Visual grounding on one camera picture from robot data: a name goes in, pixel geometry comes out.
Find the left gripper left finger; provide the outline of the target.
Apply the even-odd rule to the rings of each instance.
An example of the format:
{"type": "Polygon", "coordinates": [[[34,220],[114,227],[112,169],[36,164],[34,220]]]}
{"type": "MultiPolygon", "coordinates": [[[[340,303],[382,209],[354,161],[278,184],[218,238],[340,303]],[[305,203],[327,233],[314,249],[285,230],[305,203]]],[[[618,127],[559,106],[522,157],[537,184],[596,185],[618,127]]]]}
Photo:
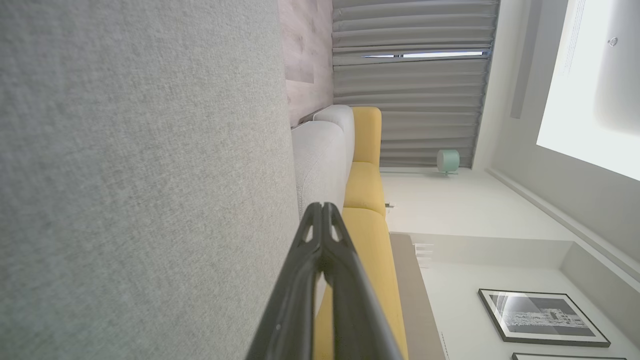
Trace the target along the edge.
{"type": "Polygon", "coordinates": [[[323,205],[311,203],[295,232],[247,360],[311,360],[323,205]]]}

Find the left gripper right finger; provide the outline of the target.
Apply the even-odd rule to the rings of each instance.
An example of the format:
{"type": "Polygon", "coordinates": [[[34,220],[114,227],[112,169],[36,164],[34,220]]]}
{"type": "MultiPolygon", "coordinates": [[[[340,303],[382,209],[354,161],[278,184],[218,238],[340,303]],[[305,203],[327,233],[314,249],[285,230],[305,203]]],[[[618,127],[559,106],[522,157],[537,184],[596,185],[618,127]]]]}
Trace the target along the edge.
{"type": "Polygon", "coordinates": [[[390,235],[373,210],[322,211],[322,357],[401,360],[403,315],[390,235]]]}

